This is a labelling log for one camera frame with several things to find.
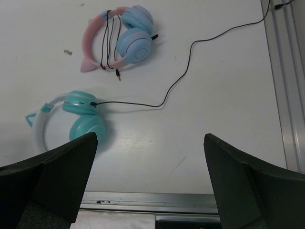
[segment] white table surface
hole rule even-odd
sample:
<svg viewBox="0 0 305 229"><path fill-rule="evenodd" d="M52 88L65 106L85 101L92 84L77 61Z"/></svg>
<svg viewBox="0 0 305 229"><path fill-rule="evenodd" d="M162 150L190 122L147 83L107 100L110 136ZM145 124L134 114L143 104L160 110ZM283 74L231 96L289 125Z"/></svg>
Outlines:
<svg viewBox="0 0 305 229"><path fill-rule="evenodd" d="M88 19L134 4L151 12L160 35L149 59L121 72L122 82L112 72L80 73ZM35 155L24 117L54 96L82 89L104 100L158 104L185 71L192 41L262 16L260 0L1 0L0 166ZM207 133L285 167L264 24L196 44L192 57L163 109L101 107L109 134L87 191L210 194ZM49 148L68 141L75 119L60 107L54 112Z"/></svg>

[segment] teal cat ear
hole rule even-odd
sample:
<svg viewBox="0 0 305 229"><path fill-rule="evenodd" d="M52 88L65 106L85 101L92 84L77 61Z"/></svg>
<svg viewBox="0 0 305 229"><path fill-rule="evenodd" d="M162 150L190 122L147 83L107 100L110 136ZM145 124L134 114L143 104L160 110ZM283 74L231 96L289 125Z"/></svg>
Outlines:
<svg viewBox="0 0 305 229"><path fill-rule="evenodd" d="M33 122L35 120L35 117L36 117L36 113L29 114L28 116L25 116L25 119L27 120L27 122L30 125L30 127L33 126Z"/></svg>

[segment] blue ear cup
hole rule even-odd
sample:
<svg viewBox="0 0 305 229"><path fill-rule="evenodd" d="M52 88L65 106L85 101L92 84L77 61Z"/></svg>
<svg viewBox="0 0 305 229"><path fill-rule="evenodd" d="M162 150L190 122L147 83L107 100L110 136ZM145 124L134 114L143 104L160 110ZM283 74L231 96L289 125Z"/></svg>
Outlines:
<svg viewBox="0 0 305 229"><path fill-rule="evenodd" d="M86 114L81 116L71 127L69 140L72 141L88 132L95 132L99 144L106 137L106 127L103 120L97 115Z"/></svg>
<svg viewBox="0 0 305 229"><path fill-rule="evenodd" d="M91 102L98 102L94 95L72 91L65 98L62 109L78 115L97 115L99 111L96 106L90 105Z"/></svg>
<svg viewBox="0 0 305 229"><path fill-rule="evenodd" d="M127 30L117 42L117 50L126 63L145 60L151 52L152 38L140 28Z"/></svg>
<svg viewBox="0 0 305 229"><path fill-rule="evenodd" d="M148 32L149 35L152 34L153 17L148 10L142 6L127 8L121 16L121 20L127 29L140 28Z"/></svg>

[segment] stain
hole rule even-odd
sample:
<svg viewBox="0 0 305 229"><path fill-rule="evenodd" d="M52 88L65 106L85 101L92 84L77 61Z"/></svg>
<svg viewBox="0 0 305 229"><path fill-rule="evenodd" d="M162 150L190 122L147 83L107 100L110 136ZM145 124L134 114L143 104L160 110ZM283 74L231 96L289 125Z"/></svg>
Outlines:
<svg viewBox="0 0 305 229"><path fill-rule="evenodd" d="M170 177L174 173L174 171L182 164L182 162L187 158L188 155L189 153L176 165L176 167L173 169L173 171L168 177Z"/></svg>
<svg viewBox="0 0 305 229"><path fill-rule="evenodd" d="M66 54L68 54L68 55L70 55L70 56L72 56L72 52L69 51L69 50L64 50L63 52L66 53Z"/></svg>

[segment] small scrap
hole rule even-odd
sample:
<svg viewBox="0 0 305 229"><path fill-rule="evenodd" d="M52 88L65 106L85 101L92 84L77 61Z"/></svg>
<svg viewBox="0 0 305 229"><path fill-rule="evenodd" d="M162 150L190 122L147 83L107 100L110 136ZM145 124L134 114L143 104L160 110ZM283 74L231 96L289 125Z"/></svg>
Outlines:
<svg viewBox="0 0 305 229"><path fill-rule="evenodd" d="M70 56L72 56L72 52L69 51L69 50L64 50L63 52L66 53L66 54L68 54L68 55L70 55Z"/></svg>

